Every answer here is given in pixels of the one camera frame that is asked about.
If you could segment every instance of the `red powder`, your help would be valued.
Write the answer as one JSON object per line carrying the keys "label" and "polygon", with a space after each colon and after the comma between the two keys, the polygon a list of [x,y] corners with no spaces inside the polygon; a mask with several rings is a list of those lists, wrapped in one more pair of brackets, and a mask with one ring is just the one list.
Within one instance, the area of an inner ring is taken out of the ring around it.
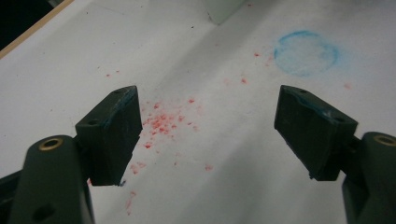
{"label": "red powder", "polygon": [[145,163],[143,163],[143,162],[141,162],[141,161],[138,161],[138,162],[137,162],[137,165],[138,165],[140,168],[145,168],[145,167],[147,166]]}
{"label": "red powder", "polygon": [[178,121],[181,122],[181,121],[183,121],[184,118],[185,118],[184,116],[180,115],[180,116],[178,116]]}
{"label": "red powder", "polygon": [[146,149],[149,149],[149,148],[151,148],[151,145],[152,145],[151,142],[147,142],[147,143],[145,144],[145,148],[146,148]]}
{"label": "red powder", "polygon": [[206,165],[205,165],[205,170],[206,170],[206,171],[211,171],[211,170],[213,170],[213,166],[210,165],[210,164],[206,164]]}

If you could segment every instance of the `blue circle mark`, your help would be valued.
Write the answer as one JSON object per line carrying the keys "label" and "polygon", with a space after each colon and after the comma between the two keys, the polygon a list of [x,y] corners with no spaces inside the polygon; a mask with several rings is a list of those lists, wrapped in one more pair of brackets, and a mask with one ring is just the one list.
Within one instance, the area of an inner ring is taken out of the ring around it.
{"label": "blue circle mark", "polygon": [[332,67],[338,58],[338,49],[320,35],[298,31],[278,40],[274,50],[276,65],[297,77],[319,74]]}

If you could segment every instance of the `red speck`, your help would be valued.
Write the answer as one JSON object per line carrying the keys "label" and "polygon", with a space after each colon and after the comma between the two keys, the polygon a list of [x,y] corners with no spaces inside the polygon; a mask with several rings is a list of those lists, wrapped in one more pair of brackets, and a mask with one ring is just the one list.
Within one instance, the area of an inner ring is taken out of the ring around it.
{"label": "red speck", "polygon": [[145,167],[147,166],[145,163],[143,163],[143,162],[141,162],[141,161],[137,162],[137,165],[138,165],[140,168],[145,168]]}
{"label": "red speck", "polygon": [[348,83],[344,84],[344,88],[347,90],[352,90],[352,85],[348,82]]}
{"label": "red speck", "polygon": [[149,149],[149,148],[151,148],[151,145],[152,145],[152,143],[147,142],[147,143],[145,144],[145,148],[146,148],[146,149]]}
{"label": "red speck", "polygon": [[134,173],[134,175],[137,175],[137,173],[139,173],[139,167],[136,166],[135,164],[131,165],[131,170]]}
{"label": "red speck", "polygon": [[205,170],[206,170],[206,171],[211,171],[211,170],[213,170],[213,166],[210,165],[210,164],[206,164],[206,165],[205,165]]}
{"label": "red speck", "polygon": [[184,118],[185,118],[184,116],[180,115],[180,116],[178,116],[178,121],[181,122],[181,121],[183,121]]}

